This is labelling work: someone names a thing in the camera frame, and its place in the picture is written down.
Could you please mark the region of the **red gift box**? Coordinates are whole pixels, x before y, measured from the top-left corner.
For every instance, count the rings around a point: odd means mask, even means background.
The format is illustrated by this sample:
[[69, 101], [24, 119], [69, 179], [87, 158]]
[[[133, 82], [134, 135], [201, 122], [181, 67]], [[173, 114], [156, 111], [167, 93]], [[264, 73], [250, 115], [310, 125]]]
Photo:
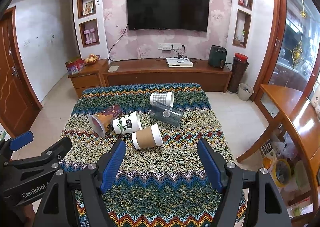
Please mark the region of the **red gift box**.
[[85, 66], [84, 60], [82, 60], [80, 57], [76, 57], [67, 61], [65, 65], [69, 75], [73, 75], [82, 71]]

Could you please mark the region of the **small wooden drawer cabinet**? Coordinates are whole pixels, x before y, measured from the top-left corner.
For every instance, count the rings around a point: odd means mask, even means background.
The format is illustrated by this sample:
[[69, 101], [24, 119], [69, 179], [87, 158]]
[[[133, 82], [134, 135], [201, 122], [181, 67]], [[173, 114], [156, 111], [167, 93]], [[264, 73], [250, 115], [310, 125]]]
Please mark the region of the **small wooden drawer cabinet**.
[[107, 72], [108, 59], [98, 60], [95, 64], [85, 66], [80, 72], [68, 75], [71, 79], [75, 92], [80, 98], [83, 91], [88, 88], [106, 87], [103, 74]]

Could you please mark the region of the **long wooden TV cabinet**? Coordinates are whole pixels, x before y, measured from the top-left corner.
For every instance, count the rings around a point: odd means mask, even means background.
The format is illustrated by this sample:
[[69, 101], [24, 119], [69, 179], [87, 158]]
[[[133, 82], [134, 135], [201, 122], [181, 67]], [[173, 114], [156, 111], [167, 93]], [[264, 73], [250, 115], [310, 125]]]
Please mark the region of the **long wooden TV cabinet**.
[[111, 62], [114, 72], [106, 68], [103, 78], [107, 86], [144, 83], [198, 83], [205, 92], [226, 92], [232, 72], [213, 68], [206, 60], [193, 67], [168, 67], [165, 60], [140, 59]]

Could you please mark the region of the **dark wicker bin red lid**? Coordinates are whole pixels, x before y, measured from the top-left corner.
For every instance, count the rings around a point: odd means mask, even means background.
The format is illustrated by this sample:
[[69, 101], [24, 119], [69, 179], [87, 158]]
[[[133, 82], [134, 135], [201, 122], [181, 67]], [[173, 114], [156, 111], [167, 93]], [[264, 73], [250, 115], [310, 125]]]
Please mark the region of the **dark wicker bin red lid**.
[[246, 55], [240, 53], [234, 54], [231, 70], [232, 74], [227, 87], [227, 90], [232, 94], [236, 94], [238, 92], [239, 84], [249, 65], [247, 59], [248, 57]]

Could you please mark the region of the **wooden framed glass door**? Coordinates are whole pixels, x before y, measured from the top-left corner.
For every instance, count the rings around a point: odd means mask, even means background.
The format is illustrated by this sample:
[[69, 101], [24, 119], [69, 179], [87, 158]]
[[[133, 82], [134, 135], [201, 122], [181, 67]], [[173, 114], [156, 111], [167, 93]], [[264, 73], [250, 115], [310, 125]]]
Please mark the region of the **wooden framed glass door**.
[[274, 0], [266, 55], [258, 75], [255, 103], [270, 99], [261, 85], [310, 94], [319, 74], [319, 10], [312, 0]]

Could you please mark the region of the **white set-top box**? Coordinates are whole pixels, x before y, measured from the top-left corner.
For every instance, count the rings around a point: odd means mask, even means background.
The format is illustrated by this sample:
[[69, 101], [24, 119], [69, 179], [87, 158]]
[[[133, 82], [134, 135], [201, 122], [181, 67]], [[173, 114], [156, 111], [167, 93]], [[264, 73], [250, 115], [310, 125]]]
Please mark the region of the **white set-top box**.
[[186, 58], [168, 57], [166, 58], [168, 67], [193, 67], [193, 63]]

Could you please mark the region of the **yellow tape roll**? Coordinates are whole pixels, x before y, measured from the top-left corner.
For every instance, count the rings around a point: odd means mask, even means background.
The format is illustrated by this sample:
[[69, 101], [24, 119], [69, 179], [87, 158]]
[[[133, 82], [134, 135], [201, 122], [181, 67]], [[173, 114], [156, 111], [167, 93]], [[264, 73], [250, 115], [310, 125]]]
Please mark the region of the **yellow tape roll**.
[[291, 168], [285, 159], [278, 159], [272, 167], [272, 178], [277, 187], [285, 187], [291, 180]]

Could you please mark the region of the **colourful zigzag knitted table cloth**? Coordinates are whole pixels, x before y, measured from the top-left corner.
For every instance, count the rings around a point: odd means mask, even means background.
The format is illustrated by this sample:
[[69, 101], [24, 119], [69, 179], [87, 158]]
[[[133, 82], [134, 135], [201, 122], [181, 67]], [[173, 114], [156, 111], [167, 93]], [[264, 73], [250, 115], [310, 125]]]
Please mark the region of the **colourful zigzag knitted table cloth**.
[[204, 171], [197, 142], [206, 139], [226, 161], [232, 154], [209, 100], [196, 83], [161, 83], [89, 88], [75, 104], [61, 135], [72, 140], [61, 160], [67, 172], [98, 161], [118, 139], [110, 129], [101, 137], [88, 116], [118, 105], [124, 114], [137, 112], [143, 128], [156, 123], [150, 96], [172, 92], [174, 107], [183, 112], [178, 126], [159, 122], [163, 145], [135, 149], [130, 134], [121, 135], [126, 153], [114, 184], [103, 195], [116, 226], [209, 226], [221, 200]]

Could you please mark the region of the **wooden side table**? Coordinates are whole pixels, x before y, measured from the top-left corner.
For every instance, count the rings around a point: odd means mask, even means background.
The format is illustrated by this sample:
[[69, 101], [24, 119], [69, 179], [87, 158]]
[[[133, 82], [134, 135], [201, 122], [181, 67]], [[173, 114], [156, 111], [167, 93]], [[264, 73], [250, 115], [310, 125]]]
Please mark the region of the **wooden side table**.
[[319, 118], [303, 92], [275, 85], [261, 85], [260, 89], [279, 112], [260, 138], [236, 160], [240, 163], [254, 154], [283, 124], [301, 156], [310, 184], [310, 191], [301, 195], [298, 201], [310, 197], [313, 211], [291, 219], [293, 226], [304, 226], [311, 222], [319, 209]]

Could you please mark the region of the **white waste basket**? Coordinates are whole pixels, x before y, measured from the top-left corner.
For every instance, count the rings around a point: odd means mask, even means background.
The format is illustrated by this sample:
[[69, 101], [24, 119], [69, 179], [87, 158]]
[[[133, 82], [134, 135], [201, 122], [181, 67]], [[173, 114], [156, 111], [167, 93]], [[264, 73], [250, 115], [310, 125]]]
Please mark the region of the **white waste basket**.
[[238, 98], [242, 101], [248, 101], [254, 93], [254, 90], [245, 83], [240, 83], [238, 88]]

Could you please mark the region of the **pink dumbbells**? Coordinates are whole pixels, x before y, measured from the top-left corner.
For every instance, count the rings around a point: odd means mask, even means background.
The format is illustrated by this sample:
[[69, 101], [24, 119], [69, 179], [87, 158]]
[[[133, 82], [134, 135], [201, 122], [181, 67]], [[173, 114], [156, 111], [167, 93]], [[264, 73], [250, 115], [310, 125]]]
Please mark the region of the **pink dumbbells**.
[[84, 30], [83, 32], [85, 36], [85, 45], [98, 43], [98, 39], [95, 35], [95, 28]]

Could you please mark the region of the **dark green air fryer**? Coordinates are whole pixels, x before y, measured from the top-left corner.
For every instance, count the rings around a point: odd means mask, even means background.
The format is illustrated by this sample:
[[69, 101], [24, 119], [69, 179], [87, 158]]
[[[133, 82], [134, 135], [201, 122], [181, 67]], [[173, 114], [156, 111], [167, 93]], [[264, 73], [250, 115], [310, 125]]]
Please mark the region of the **dark green air fryer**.
[[227, 57], [227, 50], [221, 46], [212, 45], [208, 57], [208, 63], [214, 68], [224, 68]]

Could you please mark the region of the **brown sleeved white paper cup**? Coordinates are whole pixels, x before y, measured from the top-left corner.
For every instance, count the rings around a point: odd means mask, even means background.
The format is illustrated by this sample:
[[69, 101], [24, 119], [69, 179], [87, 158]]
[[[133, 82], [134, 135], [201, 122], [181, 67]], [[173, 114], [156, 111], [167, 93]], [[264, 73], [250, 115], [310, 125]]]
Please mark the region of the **brown sleeved white paper cup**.
[[132, 141], [137, 150], [163, 146], [163, 139], [158, 124], [133, 133]]

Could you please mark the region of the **white grey checkered cup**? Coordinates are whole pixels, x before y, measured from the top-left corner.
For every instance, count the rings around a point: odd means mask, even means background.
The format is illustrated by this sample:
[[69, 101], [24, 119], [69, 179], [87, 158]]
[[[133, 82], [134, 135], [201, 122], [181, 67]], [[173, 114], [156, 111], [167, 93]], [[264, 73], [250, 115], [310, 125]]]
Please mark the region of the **white grey checkered cup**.
[[173, 92], [155, 92], [150, 95], [150, 105], [154, 105], [156, 102], [162, 103], [169, 107], [174, 105], [174, 93]]

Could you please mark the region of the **black curved television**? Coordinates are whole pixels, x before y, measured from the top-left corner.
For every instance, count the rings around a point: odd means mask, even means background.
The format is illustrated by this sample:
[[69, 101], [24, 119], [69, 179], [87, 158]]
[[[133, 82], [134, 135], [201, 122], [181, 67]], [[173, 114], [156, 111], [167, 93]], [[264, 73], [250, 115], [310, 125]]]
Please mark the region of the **black curved television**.
[[127, 0], [129, 30], [206, 32], [210, 0]]

